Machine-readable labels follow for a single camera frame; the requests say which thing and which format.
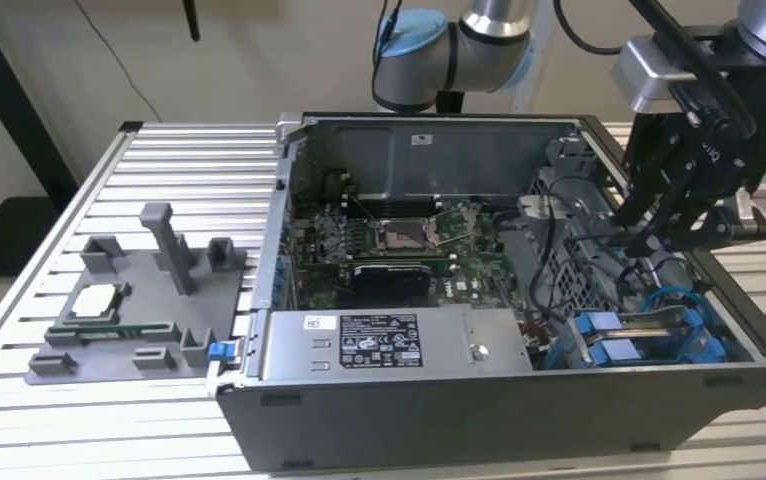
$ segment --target warning label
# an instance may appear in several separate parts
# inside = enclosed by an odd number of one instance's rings
[[[422,366],[422,339],[415,315],[342,315],[344,368]]]

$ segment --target blue release tab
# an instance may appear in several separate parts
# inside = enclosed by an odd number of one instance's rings
[[[380,30],[388,17],[383,19]],[[383,47],[384,57],[398,57],[416,51],[439,38],[446,31],[448,17],[439,10],[410,8],[398,14],[392,38]]]
[[[208,345],[208,361],[228,362],[235,359],[235,342],[215,342]]]

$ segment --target gray plastic post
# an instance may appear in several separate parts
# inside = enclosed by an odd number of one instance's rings
[[[179,295],[190,295],[196,290],[196,284],[188,270],[187,253],[179,246],[170,218],[172,218],[172,207],[168,203],[147,203],[143,207],[140,223],[155,235],[158,249],[164,256],[166,267]]]

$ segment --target slotted metal table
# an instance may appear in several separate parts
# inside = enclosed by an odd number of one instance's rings
[[[629,125],[610,125],[621,143]],[[275,126],[146,124],[122,132],[0,304],[0,478],[132,479],[250,472],[204,379],[28,386],[27,362],[63,307],[92,234],[155,248],[139,224],[170,201],[192,247],[250,249],[236,330],[246,331],[276,157]],[[766,313],[766,241],[717,252]],[[766,478],[766,407],[723,415],[671,453],[326,475],[338,479]]]

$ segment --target black pole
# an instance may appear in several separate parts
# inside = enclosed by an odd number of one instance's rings
[[[77,191],[75,177],[0,51],[0,122],[61,212]]]
[[[0,276],[13,276],[73,198],[77,183],[1,51],[0,123],[48,194],[7,198],[0,204]]]

